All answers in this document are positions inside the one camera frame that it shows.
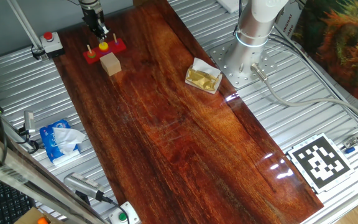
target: white tissue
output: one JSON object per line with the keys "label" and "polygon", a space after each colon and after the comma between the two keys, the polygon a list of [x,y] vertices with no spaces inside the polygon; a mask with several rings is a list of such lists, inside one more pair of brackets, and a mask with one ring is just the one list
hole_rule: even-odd
{"label": "white tissue", "polygon": [[72,154],[76,144],[84,141],[85,134],[71,128],[53,128],[55,140],[60,152],[66,155]]}
{"label": "white tissue", "polygon": [[219,69],[208,65],[206,62],[199,58],[194,58],[193,69],[196,71],[208,73],[215,78],[218,77],[218,75],[221,73]]}

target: metal cylinder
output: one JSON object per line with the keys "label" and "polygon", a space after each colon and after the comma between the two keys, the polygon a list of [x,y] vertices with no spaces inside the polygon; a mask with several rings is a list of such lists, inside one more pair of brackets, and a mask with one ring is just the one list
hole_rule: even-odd
{"label": "metal cylinder", "polygon": [[100,2],[98,0],[78,0],[78,2],[80,3],[81,8],[86,10],[93,10],[96,5],[100,6]]}
{"label": "metal cylinder", "polygon": [[251,74],[251,65],[262,59],[262,51],[273,24],[274,19],[269,22],[257,21],[252,15],[252,1],[248,1],[239,19],[237,41],[226,52],[227,67],[238,71],[240,75]]}

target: colorful painting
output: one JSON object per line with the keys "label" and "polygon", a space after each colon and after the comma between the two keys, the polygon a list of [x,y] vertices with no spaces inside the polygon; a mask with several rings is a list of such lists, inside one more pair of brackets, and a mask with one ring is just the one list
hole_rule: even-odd
{"label": "colorful painting", "polygon": [[308,0],[293,39],[358,99],[358,1]]}

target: emergency stop button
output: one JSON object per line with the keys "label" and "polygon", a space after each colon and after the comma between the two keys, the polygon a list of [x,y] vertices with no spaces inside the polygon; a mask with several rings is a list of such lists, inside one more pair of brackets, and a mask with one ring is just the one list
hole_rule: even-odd
{"label": "emergency stop button", "polygon": [[47,40],[47,42],[53,41],[53,34],[51,32],[44,33],[44,38]]}

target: green button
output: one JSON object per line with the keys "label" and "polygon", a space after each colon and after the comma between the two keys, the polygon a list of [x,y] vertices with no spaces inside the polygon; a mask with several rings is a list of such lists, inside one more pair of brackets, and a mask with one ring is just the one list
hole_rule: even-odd
{"label": "green button", "polygon": [[124,213],[119,214],[119,220],[120,221],[126,221],[127,220],[127,216]]}

